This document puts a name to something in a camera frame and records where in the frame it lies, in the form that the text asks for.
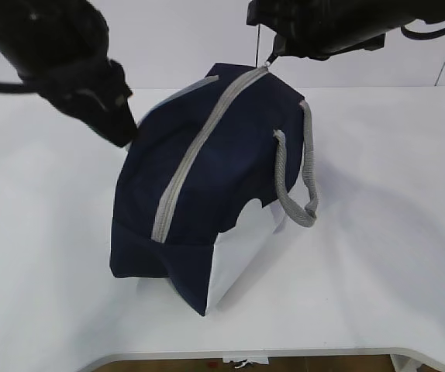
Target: white table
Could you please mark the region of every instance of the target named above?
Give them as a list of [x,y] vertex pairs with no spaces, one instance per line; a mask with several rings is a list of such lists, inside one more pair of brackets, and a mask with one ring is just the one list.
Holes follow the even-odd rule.
[[[139,117],[171,91],[137,91]],[[0,372],[122,359],[397,353],[445,370],[445,88],[305,91],[321,206],[207,318],[109,273],[125,153],[37,97],[0,96]]]

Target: bag handle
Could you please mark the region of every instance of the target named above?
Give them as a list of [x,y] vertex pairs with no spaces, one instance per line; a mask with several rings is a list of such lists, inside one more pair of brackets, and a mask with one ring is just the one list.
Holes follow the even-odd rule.
[[303,227],[312,227],[316,222],[317,206],[319,197],[317,195],[316,177],[314,175],[314,141],[312,137],[312,112],[306,101],[300,102],[303,109],[303,166],[302,180],[309,190],[309,203],[302,208],[288,195],[286,190],[286,135],[281,130],[274,131],[274,137],[278,140],[278,151],[276,152],[276,164],[274,169],[274,183],[278,199],[286,214],[296,223]]

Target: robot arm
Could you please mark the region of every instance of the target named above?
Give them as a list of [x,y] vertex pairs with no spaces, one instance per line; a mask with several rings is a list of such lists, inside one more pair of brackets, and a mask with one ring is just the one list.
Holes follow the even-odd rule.
[[[252,0],[247,23],[277,35],[269,62],[279,56],[326,60],[352,50],[376,50],[385,34],[415,19],[445,21],[445,0]],[[107,58],[109,29],[86,0],[0,0],[0,51],[22,84],[0,93],[38,93],[65,115],[80,119],[117,146],[136,135],[131,91],[117,62]]]
[[253,0],[247,24],[263,24],[277,35],[271,59],[279,56],[327,60],[352,50],[377,50],[387,31],[401,27],[408,38],[445,35],[414,33],[405,25],[416,19],[445,21],[445,0]]

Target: insulated lunch bag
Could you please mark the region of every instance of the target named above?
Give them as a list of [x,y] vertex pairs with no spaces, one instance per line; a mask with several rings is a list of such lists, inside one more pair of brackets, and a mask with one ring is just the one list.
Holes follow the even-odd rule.
[[[288,195],[300,174],[305,208]],[[216,64],[139,125],[116,187],[112,273],[168,277],[205,315],[285,215],[310,227],[317,202],[304,98],[266,67]]]

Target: floor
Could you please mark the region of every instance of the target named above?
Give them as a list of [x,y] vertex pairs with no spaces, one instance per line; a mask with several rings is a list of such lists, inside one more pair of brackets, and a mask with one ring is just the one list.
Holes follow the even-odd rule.
[[[95,372],[229,372],[235,370],[234,367],[221,360],[146,360],[111,363]],[[253,372],[394,372],[387,355],[273,358],[268,366],[245,369]],[[419,372],[436,371],[424,366]]]

